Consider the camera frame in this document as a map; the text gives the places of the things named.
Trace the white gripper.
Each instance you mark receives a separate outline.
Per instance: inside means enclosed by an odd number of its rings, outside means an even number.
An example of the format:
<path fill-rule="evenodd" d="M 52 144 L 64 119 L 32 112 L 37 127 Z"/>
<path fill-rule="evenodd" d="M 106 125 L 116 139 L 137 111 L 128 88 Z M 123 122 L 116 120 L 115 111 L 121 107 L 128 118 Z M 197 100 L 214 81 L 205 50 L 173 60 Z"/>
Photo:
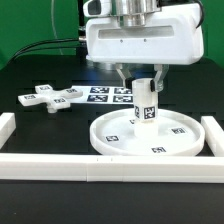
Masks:
<path fill-rule="evenodd" d="M 204 53 L 197 3 L 161 6 L 157 0 L 88 0 L 83 6 L 88 56 L 117 63 L 123 87 L 134 77 L 127 64 L 155 64 L 152 92 L 164 89 L 167 64 L 192 64 Z"/>

